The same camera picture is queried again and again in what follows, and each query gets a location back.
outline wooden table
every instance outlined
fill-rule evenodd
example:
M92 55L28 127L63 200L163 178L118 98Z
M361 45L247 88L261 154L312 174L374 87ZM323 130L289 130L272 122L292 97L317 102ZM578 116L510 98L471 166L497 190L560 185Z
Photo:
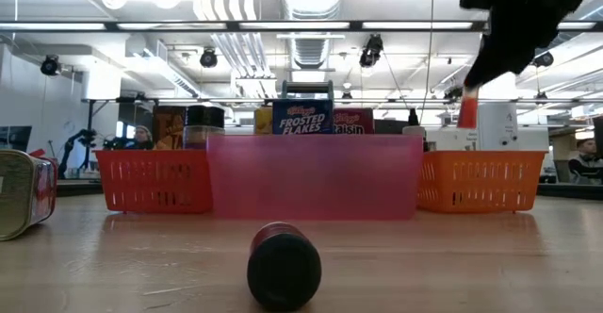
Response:
M307 312L602 312L603 204L540 198L530 214L295 222L318 247ZM255 312L245 270L264 222L123 215L59 199L0 242L0 312Z

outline tipped over can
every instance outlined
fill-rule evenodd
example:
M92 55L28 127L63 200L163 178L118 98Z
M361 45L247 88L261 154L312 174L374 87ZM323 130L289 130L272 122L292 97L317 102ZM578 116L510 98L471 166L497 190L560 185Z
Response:
M318 290L321 275L317 249L293 225L273 222L253 238L247 283L266 310L301 308Z
M20 236L55 210L57 167L16 150L0 150L0 241Z

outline cardboard box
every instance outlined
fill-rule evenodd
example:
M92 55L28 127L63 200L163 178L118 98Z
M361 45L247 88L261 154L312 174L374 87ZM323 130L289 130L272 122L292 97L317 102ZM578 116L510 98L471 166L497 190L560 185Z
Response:
M331 100L276 100L272 107L275 135L333 134Z
M272 134L272 107L260 107L253 113L253 133L256 135Z
M373 109L339 108L334 110L335 134L375 134Z
M182 149L186 107L159 106L153 109L155 149Z

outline pink plastic bin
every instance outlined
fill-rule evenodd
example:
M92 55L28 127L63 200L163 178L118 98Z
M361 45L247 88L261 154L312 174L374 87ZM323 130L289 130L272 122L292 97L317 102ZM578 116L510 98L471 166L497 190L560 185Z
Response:
M216 136L208 143L223 219L403 220L416 209L422 138Z

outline orange basket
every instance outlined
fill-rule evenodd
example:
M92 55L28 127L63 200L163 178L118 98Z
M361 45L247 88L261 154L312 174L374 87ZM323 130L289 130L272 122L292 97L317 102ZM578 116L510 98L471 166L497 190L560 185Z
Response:
M530 210L545 152L430 152L418 207L443 213Z
M97 151L106 207L145 213L212 209L205 151Z

